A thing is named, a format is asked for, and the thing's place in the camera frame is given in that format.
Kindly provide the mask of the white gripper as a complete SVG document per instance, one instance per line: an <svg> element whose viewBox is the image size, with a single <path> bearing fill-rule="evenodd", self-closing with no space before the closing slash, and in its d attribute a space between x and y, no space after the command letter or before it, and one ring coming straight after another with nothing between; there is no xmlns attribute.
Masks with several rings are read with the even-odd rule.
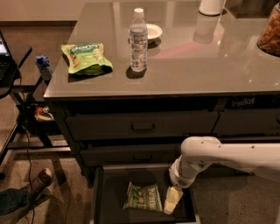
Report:
<svg viewBox="0 0 280 224"><path fill-rule="evenodd" d="M172 214L176 204L183 196L181 188L188 188L196 179L197 175L205 170L203 164L189 162L180 156L169 168L169 176L174 186L169 188L167 200L164 202L164 213Z"/></svg>

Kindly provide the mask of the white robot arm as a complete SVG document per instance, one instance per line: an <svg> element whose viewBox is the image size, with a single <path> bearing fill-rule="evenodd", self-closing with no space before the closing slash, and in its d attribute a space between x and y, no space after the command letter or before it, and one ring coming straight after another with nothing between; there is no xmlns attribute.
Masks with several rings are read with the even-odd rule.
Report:
<svg viewBox="0 0 280 224"><path fill-rule="evenodd" d="M272 181L280 181L279 143L222 143L213 136L190 136L169 168L173 187L182 192L211 165L224 165Z"/></svg>

